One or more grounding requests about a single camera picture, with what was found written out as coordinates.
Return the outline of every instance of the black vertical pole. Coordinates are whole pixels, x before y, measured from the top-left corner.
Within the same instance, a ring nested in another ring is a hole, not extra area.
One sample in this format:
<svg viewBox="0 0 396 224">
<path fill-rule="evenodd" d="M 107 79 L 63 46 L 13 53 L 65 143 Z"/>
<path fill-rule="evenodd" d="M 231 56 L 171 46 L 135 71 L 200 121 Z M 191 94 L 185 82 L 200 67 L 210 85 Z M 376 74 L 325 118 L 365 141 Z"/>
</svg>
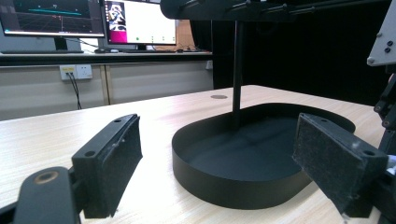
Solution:
<svg viewBox="0 0 396 224">
<path fill-rule="evenodd" d="M 233 127 L 237 130 L 240 125 L 241 86 L 243 59 L 245 49 L 245 24 L 235 22 L 235 41 L 233 56 Z"/>
</svg>

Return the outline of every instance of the pink screen area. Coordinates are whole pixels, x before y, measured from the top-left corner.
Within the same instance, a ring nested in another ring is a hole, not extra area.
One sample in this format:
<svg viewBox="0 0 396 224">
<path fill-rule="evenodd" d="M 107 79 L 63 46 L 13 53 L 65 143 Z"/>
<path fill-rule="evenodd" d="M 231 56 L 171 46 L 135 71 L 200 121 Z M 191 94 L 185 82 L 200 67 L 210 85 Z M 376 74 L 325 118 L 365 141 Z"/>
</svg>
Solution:
<svg viewBox="0 0 396 224">
<path fill-rule="evenodd" d="M 113 43 L 127 43 L 126 32 L 110 31 L 110 39 Z"/>
</svg>

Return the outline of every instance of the light wood tabletop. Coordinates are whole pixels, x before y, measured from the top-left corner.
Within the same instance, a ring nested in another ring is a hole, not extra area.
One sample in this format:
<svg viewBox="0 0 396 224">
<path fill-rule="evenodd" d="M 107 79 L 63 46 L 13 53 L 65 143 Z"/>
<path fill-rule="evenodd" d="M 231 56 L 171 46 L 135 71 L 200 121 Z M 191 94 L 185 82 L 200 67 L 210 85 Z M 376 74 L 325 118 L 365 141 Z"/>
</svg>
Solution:
<svg viewBox="0 0 396 224">
<path fill-rule="evenodd" d="M 260 86 L 242 87 L 241 107 L 265 103 L 310 105 L 337 113 L 353 121 L 355 134 L 374 147 L 379 146 L 384 132 L 380 117 L 368 105 Z M 70 168 L 71 157 L 111 120 L 137 114 L 143 159 L 118 211 L 106 219 L 84 219 L 81 214 L 83 223 L 344 223 L 315 183 L 286 203 L 258 210 L 216 206 L 178 184 L 172 170 L 174 133 L 194 121 L 231 112 L 232 106 L 233 90 L 223 89 L 1 121 L 0 207 L 18 200 L 27 176 L 52 166 Z M 376 223 L 378 218 L 374 208 L 370 218 L 352 218 L 347 223 Z"/>
</svg>

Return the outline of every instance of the computer monitor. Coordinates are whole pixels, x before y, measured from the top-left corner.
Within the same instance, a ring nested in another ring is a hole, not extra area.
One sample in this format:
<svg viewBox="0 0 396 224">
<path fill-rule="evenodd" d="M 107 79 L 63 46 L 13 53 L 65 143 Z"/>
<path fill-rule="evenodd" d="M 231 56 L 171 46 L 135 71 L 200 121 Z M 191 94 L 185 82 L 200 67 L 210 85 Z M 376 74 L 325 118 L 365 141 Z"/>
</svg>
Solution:
<svg viewBox="0 0 396 224">
<path fill-rule="evenodd" d="M 65 37 L 105 36 L 101 0 L 1 0 L 5 36 L 54 37 L 56 49 L 67 49 Z"/>
<path fill-rule="evenodd" d="M 140 49 L 154 45 L 176 45 L 176 21 L 167 19 L 160 4 L 148 1 L 105 0 L 108 48 Z"/>
</svg>

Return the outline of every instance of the black container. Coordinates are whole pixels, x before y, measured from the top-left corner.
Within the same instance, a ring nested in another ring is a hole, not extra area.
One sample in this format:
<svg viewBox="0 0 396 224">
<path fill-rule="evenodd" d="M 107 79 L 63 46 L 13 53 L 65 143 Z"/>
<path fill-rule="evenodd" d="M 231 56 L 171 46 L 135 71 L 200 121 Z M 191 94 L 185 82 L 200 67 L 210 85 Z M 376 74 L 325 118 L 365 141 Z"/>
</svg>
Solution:
<svg viewBox="0 0 396 224">
<path fill-rule="evenodd" d="M 353 133 L 355 125 L 332 112 L 292 104 L 263 104 L 203 119 L 172 140 L 177 181 L 196 197 L 223 207 L 261 209 L 292 198 L 311 180 L 292 159 L 300 113 L 329 119 Z"/>
</svg>

